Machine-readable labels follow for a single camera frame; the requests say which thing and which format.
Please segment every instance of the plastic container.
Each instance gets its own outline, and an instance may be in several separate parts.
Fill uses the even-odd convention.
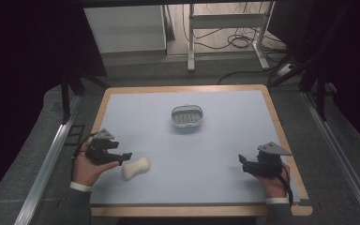
[[[197,127],[203,122],[203,110],[196,105],[178,106],[172,110],[172,121],[177,128]]]

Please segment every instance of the white bone toy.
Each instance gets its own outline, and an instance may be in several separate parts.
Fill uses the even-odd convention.
[[[122,167],[122,175],[124,175],[125,179],[130,180],[133,176],[144,173],[150,169],[151,163],[150,160],[146,157],[141,157],[136,161],[126,164]]]

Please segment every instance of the gray carpet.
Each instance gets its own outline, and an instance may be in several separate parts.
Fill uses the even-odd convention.
[[[200,60],[196,71],[187,72],[186,62],[130,64],[107,67],[108,78],[101,78],[113,87],[211,85],[230,72],[260,70],[251,56],[236,60]],[[315,124],[306,102],[297,90],[299,77],[270,90],[288,142],[302,175],[314,212],[308,217],[296,217],[298,224],[360,224],[360,205]],[[73,126],[84,126],[83,136],[93,126],[104,90],[87,80]],[[266,73],[234,74],[221,84],[267,82]],[[326,100],[328,124],[333,129],[349,160],[360,176],[360,135],[341,115],[330,97]],[[44,108],[24,144],[21,153],[0,183],[0,224],[13,224],[32,186],[38,169],[53,141],[62,119],[60,88],[46,94]],[[56,163],[45,192],[41,197],[32,224],[49,224],[55,206],[65,197],[69,184],[70,159],[74,146],[65,145]],[[117,218],[94,217],[93,224],[115,224]],[[264,217],[258,219],[264,224]]]

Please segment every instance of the black cable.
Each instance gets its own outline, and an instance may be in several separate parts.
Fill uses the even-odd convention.
[[[269,68],[269,69],[266,69],[266,70],[260,70],[260,71],[236,71],[236,72],[231,72],[231,73],[228,73],[224,76],[222,76],[220,79],[218,79],[218,82],[217,82],[217,85],[220,85],[221,81],[233,74],[237,74],[237,73],[262,73],[262,72],[271,72],[271,74],[268,75],[268,81],[267,81],[267,84],[269,84],[269,82],[271,81],[271,78],[273,77],[273,74],[275,73],[275,71],[277,71],[277,69],[286,61],[288,60],[288,58],[291,56],[291,53],[290,52],[287,52],[285,54],[285,56],[279,61],[278,64],[276,64],[275,66]]]
[[[283,170],[285,170],[286,173],[286,177],[288,179],[288,182],[285,181],[285,179],[281,176],[278,175],[277,178],[279,179],[279,181],[282,183],[283,187],[285,188],[286,192],[288,192],[288,197],[289,197],[289,205],[292,206],[293,204],[293,191],[291,189],[291,179],[290,176],[288,174],[288,171],[286,170],[285,166],[282,165]]]
[[[77,149],[75,150],[74,152],[74,155],[72,155],[72,159],[71,159],[71,162],[72,162],[72,166],[71,166],[71,176],[69,177],[70,180],[72,181],[72,176],[74,174],[74,163],[75,163],[75,159],[77,159],[77,156],[82,152],[81,151],[81,148],[83,146],[84,143],[86,143],[86,141],[90,138],[90,137],[93,137],[95,136],[96,133],[91,133],[89,135],[87,135],[83,140],[81,140],[81,142],[79,142],[78,144],[78,147]]]
[[[248,2],[245,3],[244,10],[242,10],[242,13],[245,13],[247,11]]]
[[[212,14],[212,12],[210,11],[209,7],[207,6],[207,3],[206,3],[206,9],[210,12],[210,14]]]
[[[250,2],[250,5],[249,5],[249,13],[250,13],[250,10],[252,9],[252,5],[253,5],[253,2]]]
[[[263,5],[263,2],[260,2],[259,13],[260,13],[260,10],[262,10],[262,5]]]
[[[184,26],[184,23],[185,23],[185,22],[184,22],[184,5],[182,6],[182,17],[183,17],[183,32],[184,32],[184,36],[185,36],[186,40],[189,41],[189,39],[188,39],[188,37],[187,37],[187,33],[186,33],[186,27]],[[203,36],[201,36],[201,37],[196,37],[195,35],[193,35],[193,36],[194,36],[195,38],[204,38],[204,37],[209,36],[209,35],[212,35],[212,34],[216,33],[216,32],[219,31],[219,30],[222,30],[222,29],[223,29],[223,28],[220,28],[220,29],[215,30],[215,31],[213,31],[213,32],[211,32],[211,33],[208,33],[208,34],[206,34],[206,35],[203,35]],[[237,34],[236,34],[237,31],[238,31],[238,28],[235,30],[235,33],[234,33],[233,35],[227,37],[227,42],[228,42],[228,44],[227,44],[227,45],[224,45],[224,46],[221,46],[221,47],[212,47],[212,46],[208,46],[208,45],[202,44],[202,43],[200,43],[200,42],[195,42],[195,41],[194,41],[194,44],[196,44],[196,45],[202,45],[202,46],[204,46],[204,47],[206,47],[206,48],[209,48],[209,49],[219,50],[219,49],[227,48],[227,47],[230,46],[230,45],[233,45],[235,48],[238,48],[238,49],[247,48],[248,46],[250,46],[250,45],[253,43],[254,38],[256,37],[256,30],[255,30],[255,33],[254,33],[254,35],[253,35],[253,38],[250,38],[250,37],[247,37],[247,36],[244,36],[244,35],[237,35]],[[246,41],[247,44],[246,44],[245,46],[240,46],[240,45],[234,44],[234,42],[235,42],[236,40]]]
[[[215,30],[215,31],[212,31],[212,32],[210,32],[210,33],[208,33],[208,34],[206,34],[206,35],[202,35],[202,36],[200,36],[200,37],[196,37],[195,34],[194,34],[194,37],[195,37],[196,39],[205,38],[206,36],[210,36],[210,35],[212,35],[212,34],[215,34],[217,31],[220,31],[220,30],[222,30],[222,29],[223,29],[223,28],[219,28],[219,29],[217,29],[217,30]]]
[[[275,69],[271,71],[271,73],[268,75],[267,84],[268,92],[270,92],[270,82],[273,79],[273,77],[277,74],[278,69],[291,57],[293,54],[293,51],[288,51],[285,56],[276,64]]]
[[[238,6],[236,6],[236,8],[233,10],[233,13],[235,13],[236,9],[239,8],[241,6],[241,3],[238,3]]]
[[[275,38],[269,37],[269,36],[267,36],[267,35],[265,35],[264,37],[265,37],[265,38],[268,38],[268,39],[272,39],[272,40],[277,41],[277,42],[282,42],[282,43],[283,43],[283,41],[280,40],[280,39],[275,39]]]
[[[328,13],[326,15],[326,18],[324,18],[324,20],[322,20],[322,22],[320,23],[320,25],[318,25],[318,27],[314,30],[314,32],[307,38],[305,39],[301,44],[299,44],[298,46],[295,46],[294,48],[291,48],[287,51],[287,54],[284,56],[284,58],[282,58],[282,60],[277,64],[277,68],[280,68],[280,66],[282,64],[285,63],[286,60],[288,60],[288,58],[290,57],[291,54],[296,53],[297,51],[300,51],[302,48],[308,49],[311,47],[311,44],[313,44],[314,41],[316,41],[316,39],[319,37],[319,35],[322,34],[323,30],[328,26],[328,24],[330,23],[330,21],[332,20],[332,18],[334,17],[335,13]],[[314,55],[312,55],[309,59],[307,59],[303,64],[309,64],[309,62],[312,62],[312,60],[314,59]],[[270,92],[270,82],[272,80],[272,78],[276,75],[277,70],[273,70],[271,72],[271,74],[268,77],[268,81],[267,81],[267,87],[268,87],[268,91]]]
[[[263,44],[262,44],[261,48],[264,53],[287,53],[288,52],[287,49],[272,49],[270,47],[264,46]]]

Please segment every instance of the aluminum rail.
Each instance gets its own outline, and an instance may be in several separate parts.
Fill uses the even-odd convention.
[[[75,96],[74,99],[72,99],[70,106],[71,116],[69,117],[67,123],[65,125],[61,125],[58,129],[57,134],[52,142],[51,148],[49,149],[49,152],[46,155],[39,172],[37,173],[37,178],[35,179],[34,184],[31,187],[24,204],[22,205],[22,210],[17,216],[17,219],[14,223],[15,225],[27,225],[31,222],[32,216],[37,209],[40,196],[42,195],[46,184],[51,177],[54,165],[58,159],[58,156],[60,155],[60,151],[69,133],[72,122],[74,121],[74,117],[76,115],[81,100],[82,97],[80,96]]]
[[[318,115],[315,110],[315,102],[312,99],[312,96],[308,93],[302,92],[302,96],[305,99],[308,108],[314,117],[315,122],[317,123],[323,137],[329,145],[330,150],[332,151],[335,160],[337,161],[338,166],[343,172],[346,180],[349,182],[352,191],[354,192],[357,200],[360,203],[360,179],[353,169],[352,164],[347,159],[347,156],[344,154],[343,149],[335,138],[335,135],[332,133],[332,130],[326,122],[324,122],[321,117]]]

